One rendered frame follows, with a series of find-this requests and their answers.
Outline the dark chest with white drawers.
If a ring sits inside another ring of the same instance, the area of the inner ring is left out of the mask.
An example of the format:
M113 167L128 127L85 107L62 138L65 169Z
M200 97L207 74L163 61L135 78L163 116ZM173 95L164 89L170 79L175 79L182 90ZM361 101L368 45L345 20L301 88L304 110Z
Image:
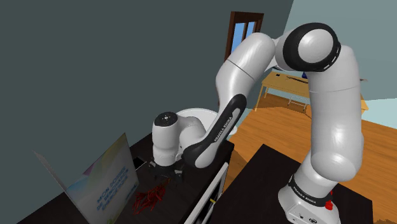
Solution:
M135 202L133 195L115 224L184 224L221 167L230 161L233 149L233 143L223 141L212 164L204 169L189 167L180 160L177 164L183 165L182 182L171 181L165 188L163 200L153 209L146 208L139 214L133 213ZM61 193L17 224L88 224L88 222L66 194Z

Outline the brown framed window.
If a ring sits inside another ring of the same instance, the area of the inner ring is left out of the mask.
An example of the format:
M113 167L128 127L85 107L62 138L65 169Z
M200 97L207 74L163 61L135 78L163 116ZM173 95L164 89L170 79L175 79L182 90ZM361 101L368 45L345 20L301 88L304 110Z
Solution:
M228 26L225 59L246 39L255 32L260 32L263 13L232 11Z

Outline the black robot stand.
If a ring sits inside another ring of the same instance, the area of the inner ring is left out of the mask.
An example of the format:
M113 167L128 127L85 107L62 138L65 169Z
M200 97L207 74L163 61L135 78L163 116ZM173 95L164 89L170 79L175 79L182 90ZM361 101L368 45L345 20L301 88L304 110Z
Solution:
M262 145L214 205L209 224L292 224L279 204L300 162ZM373 224L372 201L338 184L333 202L342 224Z

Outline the light wooden table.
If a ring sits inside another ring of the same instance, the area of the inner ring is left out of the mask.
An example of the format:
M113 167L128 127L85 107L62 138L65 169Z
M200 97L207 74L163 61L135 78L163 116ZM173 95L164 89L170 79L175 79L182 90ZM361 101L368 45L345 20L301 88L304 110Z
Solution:
M340 115L341 117L358 117L368 110L359 86L344 90L315 90L310 89L310 83L300 77L284 73L271 72L261 82L258 100L267 97L270 89L280 90L291 94L292 97L308 99L310 103L302 104L306 110L308 106L316 115Z

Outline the red chilli bunch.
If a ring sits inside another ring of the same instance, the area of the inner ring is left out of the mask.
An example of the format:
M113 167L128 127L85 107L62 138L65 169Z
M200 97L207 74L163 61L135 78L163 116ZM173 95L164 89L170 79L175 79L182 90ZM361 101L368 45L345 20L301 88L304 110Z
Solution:
M146 208L152 211L158 202L163 201L166 187L170 182L171 179L167 178L147 192L138 192L133 205L133 214L139 214Z

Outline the open pale printed folder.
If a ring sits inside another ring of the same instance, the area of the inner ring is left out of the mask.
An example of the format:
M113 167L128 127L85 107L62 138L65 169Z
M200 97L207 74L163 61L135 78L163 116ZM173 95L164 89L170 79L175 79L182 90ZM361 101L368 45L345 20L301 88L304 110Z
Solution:
M125 134L68 187L44 156L36 156L89 224L115 224L139 185Z

